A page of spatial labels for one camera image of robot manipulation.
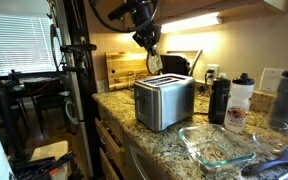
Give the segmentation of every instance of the kitchen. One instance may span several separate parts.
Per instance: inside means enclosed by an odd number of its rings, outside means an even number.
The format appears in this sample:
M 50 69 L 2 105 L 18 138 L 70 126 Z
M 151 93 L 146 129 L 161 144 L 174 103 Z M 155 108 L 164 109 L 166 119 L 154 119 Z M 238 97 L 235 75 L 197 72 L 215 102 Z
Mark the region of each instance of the kitchen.
M 96 67 L 97 88 L 98 92 L 105 92 L 108 91 L 108 80 L 104 54 L 145 51 L 134 42 L 130 34 L 119 34 L 104 28 L 95 19 L 88 6 L 89 2 L 85 0 L 84 3 L 90 42 L 97 46 L 97 50 L 92 53 L 93 64 Z M 116 8 L 121 2 L 106 5 L 105 1 L 101 1 L 100 4 L 104 4 L 101 12 L 107 14 L 106 12 Z M 113 22 L 113 24 L 124 26 L 124 22 Z M 225 72 L 229 79 L 247 72 L 255 79 L 255 90 L 258 90 L 264 68 L 288 69 L 288 12 L 231 22 L 225 22 L 224 17 L 223 23 L 217 26 L 162 34 L 157 47 L 161 53 L 168 50 L 203 49 L 193 73 L 195 80 L 203 81 L 207 64 L 218 64 L 219 71 Z

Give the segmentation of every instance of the wooden cutting board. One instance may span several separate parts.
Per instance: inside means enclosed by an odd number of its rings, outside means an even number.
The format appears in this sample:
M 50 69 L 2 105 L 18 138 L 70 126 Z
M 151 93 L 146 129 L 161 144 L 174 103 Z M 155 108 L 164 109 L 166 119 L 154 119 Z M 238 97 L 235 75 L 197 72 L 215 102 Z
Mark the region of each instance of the wooden cutting board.
M 135 80 L 152 76 L 146 68 L 147 53 L 105 53 L 110 90 L 133 87 Z

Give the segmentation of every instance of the window blind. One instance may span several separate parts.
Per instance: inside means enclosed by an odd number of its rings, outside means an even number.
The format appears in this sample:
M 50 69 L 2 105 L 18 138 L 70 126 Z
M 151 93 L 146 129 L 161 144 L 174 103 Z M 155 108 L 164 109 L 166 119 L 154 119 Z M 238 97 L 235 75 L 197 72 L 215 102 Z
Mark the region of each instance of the window blind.
M 0 14 L 0 76 L 8 75 L 12 69 L 22 73 L 56 70 L 51 51 L 51 24 L 48 17 Z M 62 58 L 59 43 L 54 44 L 59 64 Z

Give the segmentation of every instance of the granite countertop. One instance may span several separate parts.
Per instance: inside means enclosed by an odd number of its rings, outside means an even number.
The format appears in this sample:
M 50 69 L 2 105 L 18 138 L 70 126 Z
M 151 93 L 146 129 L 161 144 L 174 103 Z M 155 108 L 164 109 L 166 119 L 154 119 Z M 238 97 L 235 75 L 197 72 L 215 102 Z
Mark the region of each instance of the granite countertop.
M 241 176 L 240 171 L 205 177 L 198 171 L 198 166 L 190 160 L 186 146 L 179 137 L 178 131 L 182 127 L 208 124 L 206 115 L 196 114 L 192 118 L 180 121 L 166 130 L 156 133 L 136 120 L 134 95 L 131 90 L 93 94 L 93 98 L 172 179 L 276 179 L 288 171 L 288 166 L 284 166 L 266 170 L 265 173 L 252 177 Z M 194 112 L 207 113 L 208 103 L 207 97 L 196 96 Z M 246 127 L 239 133 L 240 137 L 256 153 L 255 159 L 250 161 L 249 164 L 277 158 L 277 156 L 256 147 L 252 141 L 255 124 L 264 117 L 264 113 L 249 112 Z

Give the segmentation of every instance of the stainless steel toaster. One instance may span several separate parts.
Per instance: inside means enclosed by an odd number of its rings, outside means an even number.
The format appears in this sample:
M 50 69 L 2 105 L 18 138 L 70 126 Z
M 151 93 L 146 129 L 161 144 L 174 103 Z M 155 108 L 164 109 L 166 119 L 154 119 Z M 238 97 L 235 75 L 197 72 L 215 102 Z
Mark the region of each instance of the stainless steel toaster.
M 192 77 L 164 74 L 135 81 L 135 115 L 152 131 L 194 114 L 195 81 Z

